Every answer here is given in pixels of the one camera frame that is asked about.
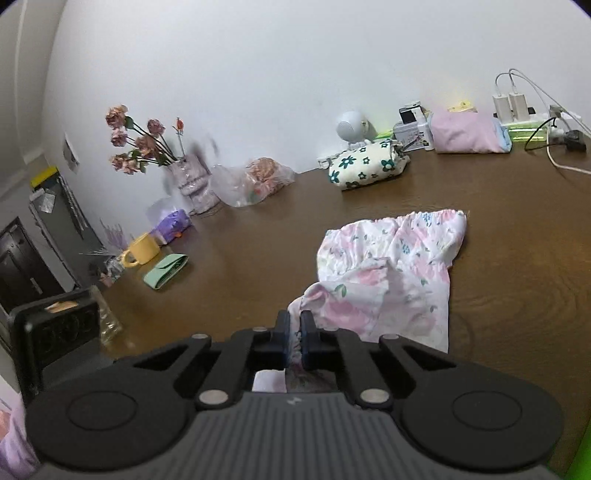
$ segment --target white floral bag with green flowers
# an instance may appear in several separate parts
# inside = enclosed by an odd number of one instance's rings
[[[330,163],[330,182],[347,190],[400,175],[410,157],[397,147],[396,141],[382,140],[341,153]]]

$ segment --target purple cloth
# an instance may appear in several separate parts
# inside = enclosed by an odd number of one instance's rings
[[[172,242],[179,233],[182,233],[191,225],[191,219],[184,210],[177,210],[164,218],[158,226],[152,230],[152,236],[160,238],[164,244]]]
[[[10,415],[10,427],[0,442],[0,480],[29,478],[41,464],[27,442],[22,398]]]

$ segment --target yellow mug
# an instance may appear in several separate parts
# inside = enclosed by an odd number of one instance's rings
[[[129,248],[121,254],[121,263],[125,268],[144,265],[158,255],[159,252],[160,247],[156,240],[149,233],[144,233],[131,242]],[[127,255],[130,253],[134,256],[135,262],[127,260]]]

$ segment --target green wallet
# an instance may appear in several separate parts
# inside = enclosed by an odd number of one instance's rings
[[[154,290],[158,290],[183,268],[189,258],[183,254],[170,254],[160,260],[152,270],[146,273],[144,282]]]

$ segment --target floral fabric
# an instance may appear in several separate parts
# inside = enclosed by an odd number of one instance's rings
[[[300,313],[311,310],[319,327],[347,328],[371,342],[397,333],[447,352],[447,269],[465,232],[461,210],[360,220],[329,230],[317,254],[319,281],[288,308],[291,331],[299,331]],[[315,390],[300,366],[298,334],[292,336],[287,388]]]
[[[400,158],[395,155],[391,143],[390,140],[382,140],[341,153],[330,164],[330,182],[341,190],[346,190],[400,175],[409,157]]]

